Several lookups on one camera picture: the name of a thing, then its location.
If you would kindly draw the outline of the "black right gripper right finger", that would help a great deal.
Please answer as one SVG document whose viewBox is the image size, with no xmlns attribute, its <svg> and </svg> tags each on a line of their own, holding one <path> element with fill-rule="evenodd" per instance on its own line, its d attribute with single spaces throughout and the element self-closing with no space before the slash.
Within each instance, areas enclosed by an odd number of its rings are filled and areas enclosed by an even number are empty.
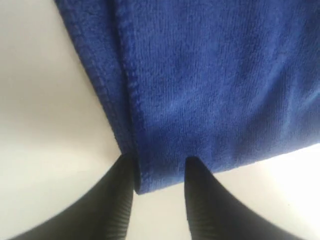
<svg viewBox="0 0 320 240">
<path fill-rule="evenodd" d="M 197 157 L 186 158 L 184 198 L 193 240 L 296 240 L 236 199 Z"/>
</svg>

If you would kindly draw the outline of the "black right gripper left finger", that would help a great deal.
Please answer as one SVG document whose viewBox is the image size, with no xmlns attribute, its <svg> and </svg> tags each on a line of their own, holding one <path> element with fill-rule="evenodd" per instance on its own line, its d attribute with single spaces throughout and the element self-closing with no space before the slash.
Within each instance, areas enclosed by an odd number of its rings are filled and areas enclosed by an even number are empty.
<svg viewBox="0 0 320 240">
<path fill-rule="evenodd" d="M 124 240 L 134 193 L 132 156 L 118 158 L 83 197 L 17 240 Z"/>
</svg>

